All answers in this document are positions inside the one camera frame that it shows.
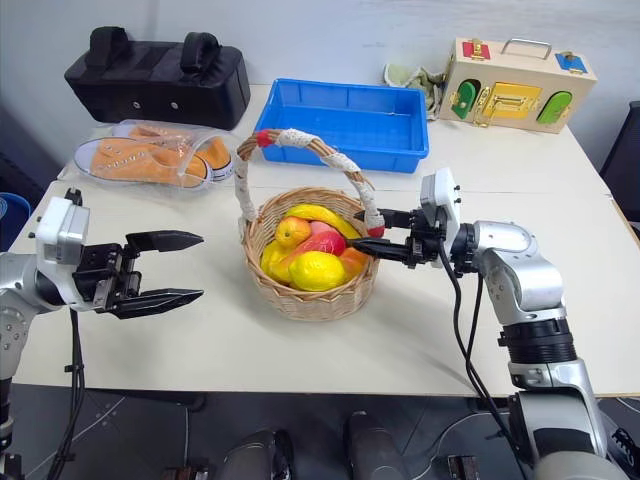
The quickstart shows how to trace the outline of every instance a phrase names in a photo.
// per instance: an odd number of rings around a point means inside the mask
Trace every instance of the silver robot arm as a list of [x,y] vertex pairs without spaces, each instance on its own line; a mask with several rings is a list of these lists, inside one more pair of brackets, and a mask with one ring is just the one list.
[[409,268],[441,266],[444,247],[457,276],[480,272],[502,325],[498,343],[509,350],[511,381],[522,389],[509,398],[510,430],[521,458],[540,480],[627,478],[606,460],[607,438],[573,345],[560,274],[524,228],[461,224],[459,190],[449,169],[438,170],[422,181],[421,208],[380,210],[387,228],[409,230],[404,245],[371,238],[351,245]]
[[53,197],[39,219],[33,254],[0,253],[0,477],[21,477],[19,455],[6,454],[13,419],[11,379],[33,317],[68,305],[76,311],[133,318],[186,305],[202,290],[166,288],[140,292],[135,259],[143,251],[182,250],[203,241],[188,232],[160,230],[127,235],[127,243],[85,245],[89,209],[78,190]]
[[[556,452],[606,458],[606,434],[586,366],[576,355],[559,272],[522,227],[479,221],[473,232],[473,265],[503,328],[499,344],[509,350],[511,381],[524,390],[509,399],[521,454],[533,465]],[[576,461],[573,478],[592,474],[581,470],[587,464],[593,468],[593,462]]]

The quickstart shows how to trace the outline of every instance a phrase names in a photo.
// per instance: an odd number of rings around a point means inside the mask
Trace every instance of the white wrapped handle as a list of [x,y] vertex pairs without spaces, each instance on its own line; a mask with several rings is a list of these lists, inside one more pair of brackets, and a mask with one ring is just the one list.
[[383,235],[384,218],[376,208],[373,188],[362,175],[360,167],[346,155],[329,147],[319,137],[293,128],[288,130],[268,129],[256,132],[238,147],[238,158],[236,158],[235,165],[236,197],[240,202],[242,218],[245,223],[253,222],[258,217],[256,208],[251,201],[249,183],[247,181],[249,158],[256,147],[267,147],[269,145],[307,148],[316,153],[324,164],[341,170],[358,191],[360,200],[364,205],[364,223],[369,235],[373,237],[381,237]]

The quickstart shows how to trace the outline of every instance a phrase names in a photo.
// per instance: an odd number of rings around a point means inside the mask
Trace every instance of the blue plastic tray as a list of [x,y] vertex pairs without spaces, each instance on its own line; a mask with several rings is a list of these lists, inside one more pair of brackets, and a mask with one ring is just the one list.
[[[297,128],[322,138],[366,170],[412,173],[429,153],[420,90],[279,78],[256,130]],[[322,165],[308,150],[270,146],[274,162]]]

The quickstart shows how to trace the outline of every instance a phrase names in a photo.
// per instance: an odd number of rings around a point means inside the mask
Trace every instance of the metal handle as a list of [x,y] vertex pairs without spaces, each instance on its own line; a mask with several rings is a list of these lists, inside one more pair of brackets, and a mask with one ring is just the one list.
[[547,51],[544,54],[544,57],[542,57],[543,60],[546,60],[547,58],[549,58],[549,54],[551,53],[551,44],[550,43],[547,43],[547,42],[536,42],[535,40],[524,40],[522,38],[510,38],[504,44],[504,47],[502,47],[502,51],[500,52],[501,54],[504,54],[507,51],[507,47],[509,46],[510,43],[524,43],[524,44],[527,44],[527,45],[534,45],[536,47],[547,47]]

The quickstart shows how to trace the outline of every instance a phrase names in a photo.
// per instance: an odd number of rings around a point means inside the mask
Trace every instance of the lemon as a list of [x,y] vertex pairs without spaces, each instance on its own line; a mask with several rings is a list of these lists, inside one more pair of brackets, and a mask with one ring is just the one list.
[[291,283],[307,292],[324,292],[342,285],[346,273],[338,257],[324,252],[306,252],[289,266]]

